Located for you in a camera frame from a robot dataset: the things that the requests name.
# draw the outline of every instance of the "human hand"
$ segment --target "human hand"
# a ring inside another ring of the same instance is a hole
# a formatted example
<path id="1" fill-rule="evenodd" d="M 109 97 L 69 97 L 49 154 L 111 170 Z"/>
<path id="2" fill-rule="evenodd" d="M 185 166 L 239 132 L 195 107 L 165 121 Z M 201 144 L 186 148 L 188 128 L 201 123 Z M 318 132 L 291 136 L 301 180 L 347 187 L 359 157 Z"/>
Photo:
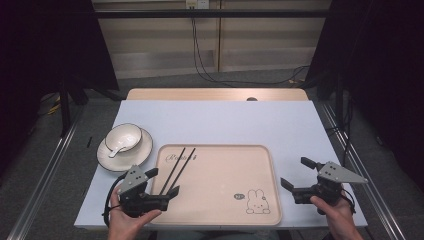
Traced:
<path id="1" fill-rule="evenodd" d="M 317 196 L 311 197 L 311 203 L 325 212 L 328 227 L 336 240 L 362 240 L 361 234 L 353 222 L 349 203 L 340 198 L 335 206 L 328 205 Z"/>
<path id="2" fill-rule="evenodd" d="M 111 207 L 119 205 L 118 189 L 116 187 L 110 197 Z M 132 218 L 122 211 L 121 207 L 113 208 L 110 211 L 109 240 L 130 240 L 134 239 L 140 229 L 159 216 L 160 210 L 152 210 L 138 218 Z"/>

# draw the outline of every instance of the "metal rail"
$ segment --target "metal rail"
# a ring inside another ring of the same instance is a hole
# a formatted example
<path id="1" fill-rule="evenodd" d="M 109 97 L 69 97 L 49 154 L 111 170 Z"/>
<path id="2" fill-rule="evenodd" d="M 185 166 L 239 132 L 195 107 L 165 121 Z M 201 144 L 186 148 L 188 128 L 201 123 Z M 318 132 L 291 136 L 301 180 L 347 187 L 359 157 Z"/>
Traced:
<path id="1" fill-rule="evenodd" d="M 69 146 L 69 143 L 72 140 L 72 137 L 75 133 L 76 125 L 79 122 L 84 107 L 78 108 L 73 124 L 71 125 L 69 131 L 60 138 L 57 147 L 50 158 L 49 163 L 46 166 L 46 169 L 43 172 L 40 180 L 38 181 L 35 190 L 31 194 L 30 199 L 28 200 L 24 210 L 13 226 L 12 231 L 10 232 L 7 240 L 21 240 L 25 239 L 34 218 L 43 203 L 44 196 L 46 195 L 50 183 L 55 176 L 55 173 L 62 161 L 63 156 L 65 155 L 66 149 Z"/>
<path id="2" fill-rule="evenodd" d="M 96 10 L 80 12 L 38 12 L 36 15 L 49 18 L 87 17 L 87 18 L 348 18 L 360 12 L 305 10 L 305 9 L 177 9 L 177 10 Z"/>
<path id="3" fill-rule="evenodd" d="M 336 127 L 337 122 L 335 121 L 335 113 L 333 109 L 331 108 L 331 106 L 328 103 L 325 103 L 323 105 L 323 108 L 324 108 L 326 117 L 330 121 L 332 127 Z M 337 131 L 336 136 L 339 140 L 341 147 L 344 149 L 347 143 L 346 133 Z M 399 227 L 399 224 L 396 221 L 395 216 L 393 215 L 393 213 L 387 206 L 383 197 L 380 195 L 379 191 L 377 190 L 377 187 L 374 185 L 374 182 L 371 179 L 371 176 L 368 174 L 364 164 L 359 158 L 358 153 L 356 152 L 355 148 L 350 143 L 349 143 L 349 149 L 347 151 L 347 154 L 348 154 L 347 155 L 348 159 L 350 160 L 350 163 L 352 164 L 354 170 L 359 175 L 362 175 L 363 177 L 368 179 L 369 181 L 368 184 L 363 184 L 362 186 L 364 187 L 364 190 L 366 194 L 368 195 L 368 198 L 370 199 L 370 202 L 373 205 L 378 217 L 380 218 L 381 223 L 386 229 L 390 239 L 392 240 L 406 239 L 402 233 L 402 230 Z"/>

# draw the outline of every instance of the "wall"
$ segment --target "wall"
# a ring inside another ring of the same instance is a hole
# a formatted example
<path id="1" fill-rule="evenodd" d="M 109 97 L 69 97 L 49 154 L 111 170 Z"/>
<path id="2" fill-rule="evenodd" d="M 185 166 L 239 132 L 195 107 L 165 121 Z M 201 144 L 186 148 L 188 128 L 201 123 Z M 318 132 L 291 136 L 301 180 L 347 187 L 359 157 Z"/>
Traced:
<path id="1" fill-rule="evenodd" d="M 93 3 L 97 10 L 185 8 L 180 0 Z M 211 9 L 313 10 L 327 9 L 329 4 L 329 0 L 210 0 Z M 195 22 L 203 65 L 213 72 L 308 65 L 324 19 L 202 18 Z M 196 72 L 190 19 L 100 19 L 99 23 L 118 79 Z"/>

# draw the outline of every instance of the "bowl rim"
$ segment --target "bowl rim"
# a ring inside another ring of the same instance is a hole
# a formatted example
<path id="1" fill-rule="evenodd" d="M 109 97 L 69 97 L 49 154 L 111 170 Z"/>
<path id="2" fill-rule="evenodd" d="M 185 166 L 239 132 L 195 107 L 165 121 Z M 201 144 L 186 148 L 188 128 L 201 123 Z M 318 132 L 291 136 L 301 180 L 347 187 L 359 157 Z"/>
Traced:
<path id="1" fill-rule="evenodd" d="M 142 130 L 141 130 L 141 128 L 139 127 L 139 126 L 137 126 L 137 125 L 135 125 L 135 124 L 133 124 L 133 123 L 122 123 L 122 124 L 119 124 L 119 125 L 116 125 L 115 127 L 113 127 L 108 133 L 107 133 L 107 135 L 106 135 L 106 137 L 105 137 L 105 145 L 106 145 L 106 147 L 109 149 L 109 150 L 111 150 L 111 151 L 113 151 L 113 149 L 111 149 L 109 146 L 108 146 L 108 144 L 107 144 L 107 137 L 109 136 L 109 134 L 113 131 L 113 130 L 115 130 L 116 128 L 118 128 L 118 127 L 122 127 L 122 126 L 124 126 L 124 125 L 132 125 L 132 126 L 135 126 L 138 130 L 139 130 L 139 133 L 140 133 L 140 137 L 138 138 L 138 140 L 131 146 L 131 147 L 126 147 L 126 148 L 122 148 L 121 150 L 119 150 L 118 152 L 125 152 L 125 151 L 128 151 L 128 150 L 130 150 L 130 149 L 133 149 L 140 141 L 142 141 L 143 139 L 143 133 L 142 133 Z"/>

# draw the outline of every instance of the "white table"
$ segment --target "white table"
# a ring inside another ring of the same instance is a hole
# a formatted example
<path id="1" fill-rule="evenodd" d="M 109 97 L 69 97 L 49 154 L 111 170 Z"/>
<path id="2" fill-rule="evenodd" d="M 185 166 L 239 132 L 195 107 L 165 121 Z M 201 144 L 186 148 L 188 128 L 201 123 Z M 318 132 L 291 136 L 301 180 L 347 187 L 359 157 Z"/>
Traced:
<path id="1" fill-rule="evenodd" d="M 166 144 L 260 144 L 273 159 L 276 181 L 295 187 L 315 184 L 316 171 L 300 163 L 301 157 L 338 163 L 331 143 L 310 101 L 160 101 L 127 100 L 121 103 L 114 126 L 134 123 L 153 137 L 153 150 L 141 166 L 155 166 L 158 150 Z M 101 213 L 107 192 L 120 174 L 98 166 L 75 226 L 105 229 Z M 352 193 L 350 186 L 346 189 Z M 282 220 L 270 229 L 326 227 L 324 216 L 313 205 L 294 203 L 290 192 L 280 187 Z M 354 215 L 358 227 L 367 226 L 360 206 Z M 241 229 L 243 226 L 166 226 L 149 224 L 152 229 Z"/>

